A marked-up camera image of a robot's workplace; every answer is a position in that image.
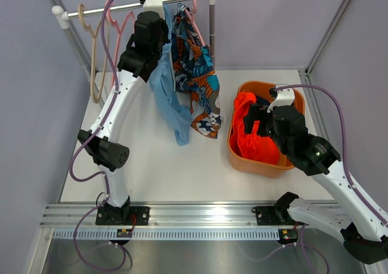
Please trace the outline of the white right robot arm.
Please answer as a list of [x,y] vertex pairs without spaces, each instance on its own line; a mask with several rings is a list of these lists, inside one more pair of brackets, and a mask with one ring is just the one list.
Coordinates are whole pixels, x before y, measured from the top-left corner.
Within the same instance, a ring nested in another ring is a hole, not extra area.
[[257,135],[269,137],[293,166],[324,187],[346,214],[341,217],[287,192],[274,205],[277,221],[310,225],[337,239],[364,264],[387,259],[387,213],[346,175],[344,160],[335,148],[309,133],[302,113],[292,105],[271,109],[254,103],[243,121],[246,134],[251,134],[258,122]]

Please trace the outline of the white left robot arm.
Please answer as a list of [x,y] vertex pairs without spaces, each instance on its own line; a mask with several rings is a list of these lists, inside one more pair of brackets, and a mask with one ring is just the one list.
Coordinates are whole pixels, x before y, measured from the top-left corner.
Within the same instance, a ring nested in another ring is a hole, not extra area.
[[96,216],[99,226],[148,224],[149,208],[130,205],[123,171],[130,150],[119,143],[119,137],[136,94],[157,68],[164,46],[170,42],[168,33],[163,15],[145,11],[137,16],[134,32],[117,64],[118,82],[90,129],[78,133],[78,140],[102,172],[105,182],[107,197]]

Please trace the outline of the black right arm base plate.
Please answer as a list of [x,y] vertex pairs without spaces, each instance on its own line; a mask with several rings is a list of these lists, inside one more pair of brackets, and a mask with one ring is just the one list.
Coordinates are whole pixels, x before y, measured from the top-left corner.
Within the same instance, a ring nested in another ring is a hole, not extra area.
[[295,221],[287,210],[274,205],[259,205],[252,208],[258,226],[291,226]]

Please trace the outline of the light blue shorts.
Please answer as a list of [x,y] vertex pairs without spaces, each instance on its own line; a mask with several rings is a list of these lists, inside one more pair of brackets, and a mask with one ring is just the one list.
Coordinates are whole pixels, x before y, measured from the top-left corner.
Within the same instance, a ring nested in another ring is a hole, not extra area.
[[158,65],[152,71],[148,80],[158,111],[173,130],[178,145],[189,143],[192,117],[188,107],[181,105],[175,91],[175,80],[171,65],[172,44],[167,43],[162,47],[162,56]]

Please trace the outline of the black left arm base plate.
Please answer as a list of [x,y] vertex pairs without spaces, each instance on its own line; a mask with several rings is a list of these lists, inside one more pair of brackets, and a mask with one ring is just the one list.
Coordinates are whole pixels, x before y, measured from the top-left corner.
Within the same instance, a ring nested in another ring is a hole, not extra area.
[[118,210],[101,207],[98,209],[95,224],[97,226],[147,226],[150,207],[129,206]]

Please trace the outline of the navy blue shorts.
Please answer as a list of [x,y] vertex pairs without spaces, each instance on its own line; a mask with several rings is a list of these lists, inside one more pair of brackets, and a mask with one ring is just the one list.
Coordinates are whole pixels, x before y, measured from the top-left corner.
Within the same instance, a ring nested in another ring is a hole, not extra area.
[[258,95],[256,95],[256,103],[259,105],[263,105],[263,106],[269,106],[271,104],[270,101],[268,101],[267,99],[264,99]]

